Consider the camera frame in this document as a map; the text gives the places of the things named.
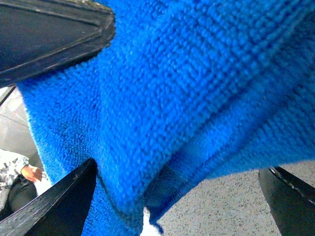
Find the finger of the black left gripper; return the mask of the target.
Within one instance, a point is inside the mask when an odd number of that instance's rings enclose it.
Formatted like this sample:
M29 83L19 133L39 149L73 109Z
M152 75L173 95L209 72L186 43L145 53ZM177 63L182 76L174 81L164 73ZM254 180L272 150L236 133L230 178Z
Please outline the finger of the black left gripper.
M110 46L113 10L92 0L3 0L0 85L87 61Z

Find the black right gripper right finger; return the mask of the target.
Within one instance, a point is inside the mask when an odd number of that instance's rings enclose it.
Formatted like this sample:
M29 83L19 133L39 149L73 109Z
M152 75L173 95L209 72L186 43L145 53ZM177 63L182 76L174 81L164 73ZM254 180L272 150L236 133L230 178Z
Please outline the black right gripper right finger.
M281 235L315 235L314 187L281 167L260 169L258 180Z

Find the bystander hand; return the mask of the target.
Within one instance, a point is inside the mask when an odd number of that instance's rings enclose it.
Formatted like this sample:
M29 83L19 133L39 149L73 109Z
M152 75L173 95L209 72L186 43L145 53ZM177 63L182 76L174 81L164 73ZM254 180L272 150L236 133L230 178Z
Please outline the bystander hand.
M24 178L31 182L42 181L43 178L42 170L31 165L24 166L21 169L21 174Z

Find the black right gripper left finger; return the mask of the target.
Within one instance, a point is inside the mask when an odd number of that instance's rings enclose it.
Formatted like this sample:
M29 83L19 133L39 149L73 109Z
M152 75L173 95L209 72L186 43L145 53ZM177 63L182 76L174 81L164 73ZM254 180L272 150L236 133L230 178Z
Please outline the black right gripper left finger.
M0 223L2 236L80 236L96 186L90 158Z

